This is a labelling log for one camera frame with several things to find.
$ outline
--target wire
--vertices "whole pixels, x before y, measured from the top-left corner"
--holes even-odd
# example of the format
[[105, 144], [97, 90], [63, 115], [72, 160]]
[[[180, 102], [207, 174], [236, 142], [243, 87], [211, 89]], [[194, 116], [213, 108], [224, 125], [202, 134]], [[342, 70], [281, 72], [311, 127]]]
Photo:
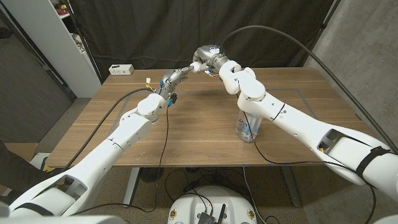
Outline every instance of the wire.
[[[245, 187], [240, 186], [240, 185], [233, 184], [233, 183], [230, 181], [230, 179], [228, 178], [228, 175], [227, 175], [226, 172], [225, 172], [226, 170], [234, 171], [234, 172], [238, 173], [238, 174], [242, 177], [242, 179], [244, 179], [243, 175], [242, 175], [240, 172], [238, 172], [238, 171], [236, 171], [236, 170], [234, 170], [234, 169], [229, 169], [229, 168], [221, 167], [221, 168], [220, 168], [220, 171], [222, 171], [222, 172], [218, 172], [218, 170], [205, 170], [205, 169], [204, 169], [204, 171], [213, 172], [211, 175], [210, 175], [210, 174], [203, 175], [203, 173], [199, 170], [199, 171], [200, 171], [200, 174], [201, 174], [201, 177], [200, 177], [198, 180], [196, 180], [196, 181], [199, 182], [200, 180], [205, 179], [206, 181], [208, 181], [208, 182], [211, 183], [211, 184], [214, 184], [214, 183], [216, 182], [217, 184], [220, 184], [220, 185], [225, 186], [225, 187], [227, 187], [227, 188], [233, 189], [235, 192], [238, 192], [238, 193], [241, 194], [241, 195], [245, 195], [245, 196], [247, 195], [247, 196], [249, 196], [249, 193], [248, 193], [248, 191], [247, 191], [247, 189], [246, 189]], [[224, 179], [216, 180], [215, 175], [216, 175], [216, 174], [222, 174], [222, 173], [224, 173], [224, 176], [223, 176]]]
[[[203, 200], [203, 198], [201, 197], [201, 196], [199, 196], [199, 194], [198, 194], [198, 192], [195, 190], [195, 189], [192, 189], [195, 193], [194, 193], [194, 195], [196, 194], [199, 198], [200, 198], [200, 200], [203, 202], [203, 205], [205, 206], [205, 213], [207, 214], [207, 206], [206, 206], [206, 203], [205, 203], [205, 201]], [[210, 212], [210, 215], [213, 213], [213, 206], [211, 207], [211, 212]]]
[[[177, 169], [177, 170], [174, 170], [173, 172], [171, 172], [171, 173], [169, 173], [168, 175], [167, 175], [167, 177], [166, 177], [166, 179], [164, 180], [164, 189], [166, 190], [166, 194], [167, 194], [167, 196], [169, 196], [169, 199], [171, 199], [171, 201], [174, 203], [175, 202], [175, 200], [172, 198], [172, 196], [169, 194], [169, 191], [167, 190], [167, 179], [170, 177], [170, 175], [172, 175], [174, 172], [176, 172], [176, 171], [181, 171], [181, 172], [183, 172], [184, 173], [184, 175], [185, 175], [185, 180], [187, 180], [187, 184], [189, 185], [189, 181], [188, 181], [188, 175], [187, 175], [187, 173], [185, 173], [184, 172], [184, 170], [180, 170], [180, 169]], [[197, 195], [197, 196], [199, 196], [199, 198], [200, 198], [200, 200], [203, 202], [203, 204], [205, 205], [205, 213], [207, 214], [207, 206], [206, 206], [206, 203], [205, 203], [205, 201], [203, 201], [203, 199], [200, 197], [200, 195], [198, 194], [198, 192], [195, 190], [195, 189], [192, 189], [194, 192], [195, 192], [195, 194]]]
[[169, 136], [169, 107], [170, 106], [166, 107], [166, 121], [167, 121], [166, 140], [164, 141], [164, 147], [163, 147], [163, 150], [162, 150], [162, 155], [160, 155], [159, 166], [157, 168], [157, 180], [156, 180], [156, 190], [155, 190], [155, 206], [154, 206], [154, 208], [152, 210], [147, 211], [147, 213], [153, 212], [156, 209], [156, 206], [157, 206], [157, 192], [158, 192], [158, 189], [159, 189], [160, 165], [162, 163], [163, 153], [164, 153], [164, 150], [166, 149], [167, 138]]
[[251, 198], [251, 201], [253, 202], [254, 209], [256, 209], [256, 213], [259, 215], [260, 220], [264, 224], [267, 224], [266, 221], [264, 221], [264, 219], [261, 217], [261, 215], [259, 213], [259, 210], [257, 210], [257, 206], [256, 206], [256, 203], [254, 202], [253, 195], [251, 194], [251, 190], [250, 190], [250, 187], [249, 187], [249, 184], [248, 184], [248, 180], [246, 180], [246, 172], [244, 171], [244, 167], [243, 167], [243, 177], [244, 177], [244, 182], [246, 183], [246, 186], [248, 187], [248, 190], [249, 190], [249, 193], [250, 193], [250, 198]]
[[184, 195], [187, 195], [187, 194], [197, 195], [197, 196], [199, 196], [199, 197], [205, 198], [205, 199], [210, 203], [210, 206], [211, 206], [210, 216], [212, 216], [212, 214], [213, 214], [213, 204], [211, 203], [211, 201], [210, 201], [208, 198], [206, 198], [205, 196], [200, 195], [200, 194], [198, 194], [198, 193], [196, 193], [196, 194], [194, 194], [194, 193], [185, 193]]
[[90, 211], [92, 209], [95, 209], [95, 208], [100, 208], [100, 207], [109, 206], [109, 205], [123, 205], [123, 206], [126, 206], [126, 207], [136, 208], [136, 209], [141, 210], [143, 212], [148, 212], [148, 211], [146, 211], [146, 210], [144, 210], [144, 209], [142, 209], [140, 207], [137, 207], [137, 206], [134, 206], [134, 205], [125, 204], [125, 203], [105, 203], [105, 204], [102, 204], [102, 205], [97, 205], [97, 206], [94, 206], [94, 207], [91, 207], [91, 208], [84, 209], [84, 210], [82, 210], [80, 212], [73, 213], [73, 214], [71, 214], [69, 216], [78, 215], [78, 214], [81, 214], [83, 212], [87, 212], [87, 211]]
[[374, 126], [374, 128], [378, 131], [378, 133], [382, 136], [382, 138], [387, 142], [387, 144], [390, 146], [390, 148], [398, 154], [398, 148], [396, 145], [391, 141], [390, 137], [381, 129], [381, 127], [378, 125], [378, 123], [373, 119], [373, 117], [366, 111], [366, 109], [361, 105], [361, 103], [348, 91], [348, 89], [340, 82], [340, 80], [336, 77], [336, 75], [331, 72], [331, 70], [314, 54], [309, 50], [306, 46], [304, 46], [300, 41], [295, 39], [294, 37], [279, 31], [277, 29], [273, 29], [271, 27], [266, 27], [266, 26], [246, 26], [239, 28], [230, 34], [228, 34], [224, 40], [222, 41], [220, 45], [220, 52], [224, 52], [224, 43], [233, 35], [237, 34], [238, 32], [244, 31], [246, 29], [264, 29], [268, 30], [271, 32], [274, 32], [276, 34], [279, 34], [281, 36], [284, 36], [291, 41], [295, 42], [298, 46], [300, 46], [302, 49], [304, 49], [326, 72], [329, 74], [329, 76], [336, 82], [336, 84], [343, 90], [343, 92], [350, 98], [350, 100], [355, 104], [355, 106], [358, 107], [358, 109], [365, 115], [365, 117], [369, 120], [369, 122]]
[[365, 224], [368, 224], [368, 223], [371, 221], [372, 216], [373, 216], [373, 213], [374, 213], [374, 211], [375, 211], [375, 209], [376, 209], [376, 194], [374, 193], [374, 189], [373, 189], [372, 185], [368, 184], [368, 186], [371, 188], [371, 191], [372, 191], [373, 206], [372, 206], [371, 213], [369, 214], [369, 217], [368, 217], [368, 219], [366, 220]]
[[181, 171], [181, 172], [183, 172], [183, 173], [185, 174], [185, 179], [187, 180], [187, 184], [189, 184], [188, 176], [187, 176], [187, 174], [184, 172], [184, 170], [176, 169], [176, 170], [174, 170], [173, 172], [171, 172], [171, 173], [169, 173], [169, 174], [167, 175], [166, 179], [164, 180], [164, 189], [165, 189], [165, 191], [166, 191], [166, 193], [167, 193], [167, 196], [169, 196], [169, 199], [171, 199], [171, 201], [172, 201], [173, 203], [175, 202], [175, 200], [171, 197], [171, 195], [169, 194], [169, 191], [167, 190], [167, 179], [169, 178], [170, 175], [172, 175], [172, 174], [173, 174], [174, 172], [176, 172], [176, 171]]
[[[248, 122], [248, 128], [249, 128], [250, 135], [251, 135], [251, 138], [252, 138], [252, 140], [253, 140], [253, 143], [254, 143], [254, 145], [255, 145], [257, 151], [259, 152], [259, 154], [260, 154], [266, 161], [271, 162], [271, 163], [274, 163], [274, 164], [283, 164], [283, 165], [302, 164], [302, 163], [327, 163], [327, 164], [333, 164], [333, 165], [336, 165], [336, 166], [340, 166], [340, 167], [342, 167], [342, 168], [348, 169], [348, 170], [350, 170], [351, 172], [354, 172], [354, 173], [355, 173], [355, 171], [354, 171], [353, 169], [349, 168], [349, 167], [346, 167], [346, 166], [343, 166], [343, 165], [341, 165], [341, 164], [337, 164], [337, 163], [334, 163], [334, 162], [329, 162], [329, 161], [300, 161], [300, 162], [272, 162], [272, 161], [270, 161], [269, 159], [267, 159], [267, 158], [261, 153], [261, 151], [260, 151], [259, 148], [257, 147], [257, 144], [256, 144], [256, 142], [255, 142], [255, 140], [254, 140], [254, 137], [253, 137], [253, 134], [252, 134], [252, 132], [251, 132], [251, 128], [250, 128], [250, 124], [249, 124], [248, 117], [246, 116], [246, 112], [243, 111], [243, 114], [244, 114], [244, 117], [246, 118], [246, 121]], [[366, 222], [365, 222], [365, 224], [368, 224], [369, 221], [370, 221], [370, 219], [372, 219], [374, 210], [376, 209], [376, 194], [374, 193], [373, 186], [372, 186], [371, 184], [369, 184], [363, 177], [362, 177], [362, 179], [363, 179], [364, 182], [371, 188], [372, 195], [373, 195], [373, 207], [372, 207], [371, 213], [369, 214], [368, 219], [367, 219]]]
[[105, 114], [105, 116], [102, 118], [102, 120], [98, 123], [97, 127], [95, 127], [94, 131], [92, 132], [92, 134], [88, 137], [88, 139], [86, 140], [86, 142], [83, 144], [83, 146], [79, 149], [79, 151], [73, 156], [73, 158], [68, 162], [68, 164], [62, 169], [62, 172], [66, 171], [71, 165], [72, 163], [76, 160], [76, 158], [80, 155], [81, 152], [83, 152], [84, 148], [87, 146], [87, 144], [91, 141], [91, 139], [93, 138], [94, 134], [97, 132], [97, 130], [100, 128], [100, 126], [102, 125], [102, 123], [105, 121], [105, 119], [109, 116], [109, 114], [112, 112], [112, 110], [120, 103], [120, 101], [122, 101], [123, 99], [125, 99], [127, 96], [136, 93], [138, 91], [143, 91], [143, 90], [147, 90], [147, 91], [152, 91], [150, 88], [140, 88], [137, 90], [133, 90], [127, 94], [125, 94], [124, 96], [122, 96], [120, 99], [117, 100], [117, 102], [115, 102], [115, 104], [111, 107], [111, 109], [109, 109], [109, 111]]
[[[125, 98], [125, 97], [127, 97], [128, 95], [133, 94], [133, 93], [135, 93], [135, 92], [137, 92], [137, 91], [141, 91], [141, 90], [149, 90], [149, 91], [150, 91], [149, 88], [142, 88], [142, 89], [134, 90], [134, 91], [132, 91], [132, 92], [130, 92], [130, 93], [124, 95], [122, 98], [120, 98], [120, 99], [112, 106], [112, 108], [107, 112], [107, 114], [105, 115], [105, 117], [101, 120], [101, 122], [99, 123], [99, 125], [97, 126], [97, 128], [94, 130], [94, 132], [91, 134], [90, 138], [86, 141], [86, 143], [88, 143], [88, 141], [93, 137], [93, 135], [95, 134], [95, 132], [96, 132], [96, 130], [98, 129], [98, 127], [102, 124], [102, 122], [105, 120], [105, 118], [110, 114], [110, 112], [112, 112], [112, 110], [116, 107], [116, 105], [117, 105], [123, 98]], [[164, 147], [163, 147], [163, 150], [162, 150], [162, 155], [160, 156], [160, 161], [159, 161], [159, 166], [158, 166], [158, 171], [157, 171], [156, 191], [155, 191], [155, 206], [154, 206], [154, 208], [153, 208], [152, 210], [144, 210], [143, 208], [140, 208], [140, 207], [137, 207], [137, 206], [134, 206], [134, 205], [125, 204], [125, 203], [105, 203], [105, 204], [102, 204], [102, 205], [97, 205], [97, 206], [92, 207], [92, 208], [88, 208], [88, 209], [83, 210], [83, 211], [80, 211], [80, 212], [76, 212], [76, 213], [74, 213], [74, 214], [72, 214], [72, 215], [77, 215], [77, 214], [80, 214], [80, 213], [83, 213], [83, 212], [87, 212], [87, 211], [89, 211], [89, 210], [92, 210], [92, 209], [94, 209], [94, 208], [99, 208], [99, 207], [108, 206], [108, 205], [124, 205], [124, 206], [126, 206], [126, 207], [136, 208], [136, 209], [141, 210], [141, 211], [146, 212], [146, 213], [153, 212], [153, 211], [156, 209], [156, 206], [157, 206], [157, 192], [158, 192], [159, 177], [160, 177], [160, 165], [161, 165], [161, 163], [162, 163], [163, 154], [164, 154], [164, 151], [165, 151], [166, 145], [167, 145], [167, 138], [168, 138], [168, 136], [169, 136], [169, 106], [166, 108], [166, 120], [167, 120], [166, 140], [165, 140], [165, 142], [164, 142]]]
[[269, 218], [275, 218], [276, 219], [276, 221], [278, 222], [278, 224], [279, 224], [279, 220], [275, 217], [275, 216], [273, 216], [273, 215], [269, 215], [267, 218], [266, 218], [266, 221], [269, 219]]

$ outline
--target wooden table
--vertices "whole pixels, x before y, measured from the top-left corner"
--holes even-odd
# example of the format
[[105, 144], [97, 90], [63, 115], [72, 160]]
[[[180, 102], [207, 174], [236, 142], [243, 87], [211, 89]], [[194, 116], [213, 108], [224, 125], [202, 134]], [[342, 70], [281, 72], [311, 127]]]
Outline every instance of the wooden table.
[[[167, 70], [135, 70], [130, 76], [109, 76], [47, 159], [63, 167], [79, 150], [114, 102], [129, 91], [145, 87], [146, 78], [157, 86]], [[321, 121], [373, 135], [353, 110], [314, 68], [255, 68], [266, 90], [283, 102]], [[169, 138], [162, 167], [266, 166], [254, 144], [235, 134], [239, 108], [219, 78], [189, 73], [176, 89], [178, 100], [169, 108]], [[149, 92], [120, 102], [87, 145], [75, 164], [95, 148], [119, 123], [120, 116], [136, 107]], [[150, 133], [131, 146], [116, 166], [157, 167], [166, 135], [165, 110]], [[261, 152], [276, 162], [318, 161], [301, 142], [263, 119], [256, 138]]]

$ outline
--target small object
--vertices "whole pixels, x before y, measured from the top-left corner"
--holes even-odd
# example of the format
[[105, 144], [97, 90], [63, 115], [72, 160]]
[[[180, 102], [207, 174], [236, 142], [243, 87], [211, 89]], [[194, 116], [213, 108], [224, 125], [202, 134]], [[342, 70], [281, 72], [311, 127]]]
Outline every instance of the small object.
[[152, 183], [158, 180], [157, 176], [159, 174], [159, 178], [162, 177], [164, 168], [157, 168], [157, 167], [144, 167], [140, 169], [140, 178], [145, 183]]
[[206, 213], [202, 212], [200, 214], [200, 219], [198, 224], [214, 224], [214, 217], [207, 215]]
[[55, 9], [58, 15], [65, 15], [68, 14], [68, 9]]
[[177, 94], [173, 93], [173, 94], [170, 96], [170, 99], [173, 101], [173, 103], [175, 103], [175, 102], [177, 101]]
[[175, 217], [177, 217], [177, 211], [176, 211], [176, 209], [173, 209], [170, 212], [170, 218], [173, 220]]
[[201, 63], [200, 62], [193, 62], [193, 63], [191, 63], [190, 64], [190, 66], [193, 66], [193, 72], [200, 72], [200, 66], [201, 66]]
[[210, 68], [209, 70], [206, 70], [205, 73], [206, 73], [207, 75], [211, 76], [211, 77], [216, 77], [216, 76], [218, 75], [218, 74], [212, 75], [213, 69], [211, 69], [211, 68]]
[[250, 219], [254, 219], [256, 217], [256, 215], [254, 214], [254, 211], [251, 209], [248, 209], [248, 217]]
[[152, 89], [152, 87], [150, 86], [150, 78], [147, 78], [147, 87]]
[[111, 75], [131, 75], [132, 71], [134, 71], [132, 65], [112, 65], [109, 68]]
[[221, 208], [221, 212], [220, 212], [220, 216], [218, 217], [217, 224], [221, 224], [221, 222], [223, 221], [224, 216], [226, 218], [226, 214], [224, 213], [224, 211], [225, 211], [225, 204], [223, 204], [223, 206]]
[[262, 117], [251, 113], [245, 113], [244, 111], [240, 110], [238, 122], [236, 122], [236, 134], [244, 142], [253, 142], [253, 139], [256, 138], [257, 133], [259, 132], [261, 121]]
[[184, 189], [182, 190], [184, 193], [187, 193], [188, 191], [195, 189], [198, 187], [199, 181], [194, 181], [191, 184], [188, 184]]

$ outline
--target water bottle label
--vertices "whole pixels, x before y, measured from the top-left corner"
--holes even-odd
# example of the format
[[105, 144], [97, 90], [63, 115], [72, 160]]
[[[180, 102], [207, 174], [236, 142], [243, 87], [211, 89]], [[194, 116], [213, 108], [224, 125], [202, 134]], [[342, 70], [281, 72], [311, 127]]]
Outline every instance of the water bottle label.
[[242, 121], [242, 119], [239, 119], [239, 122], [241, 123], [242, 129], [243, 129], [245, 132], [249, 132], [248, 124], [246, 124], [244, 121]]

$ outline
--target white robotic arm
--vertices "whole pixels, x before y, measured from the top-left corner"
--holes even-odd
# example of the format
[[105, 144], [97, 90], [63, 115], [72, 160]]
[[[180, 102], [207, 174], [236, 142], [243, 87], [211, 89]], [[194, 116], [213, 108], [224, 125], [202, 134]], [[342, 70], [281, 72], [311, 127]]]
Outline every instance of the white robotic arm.
[[[186, 79], [185, 75], [192, 69], [185, 67], [167, 72], [155, 93], [140, 101], [137, 108], [125, 113], [119, 127], [109, 137], [76, 166], [22, 194], [9, 206], [9, 216], [65, 217], [91, 206], [110, 168], [131, 144], [147, 135], [152, 124], [158, 121], [158, 112], [170, 105], [175, 87]], [[57, 188], [56, 183], [67, 177], [73, 181], [71, 186]]]
[[235, 61], [220, 54], [216, 45], [198, 48], [191, 65], [194, 72], [218, 69], [227, 92], [241, 92], [241, 110], [272, 121], [305, 144], [321, 161], [355, 170], [326, 164], [343, 178], [358, 185], [366, 181], [398, 202], [398, 156], [389, 153], [383, 142], [359, 131], [324, 123], [281, 102], [266, 92], [253, 70], [242, 70]]

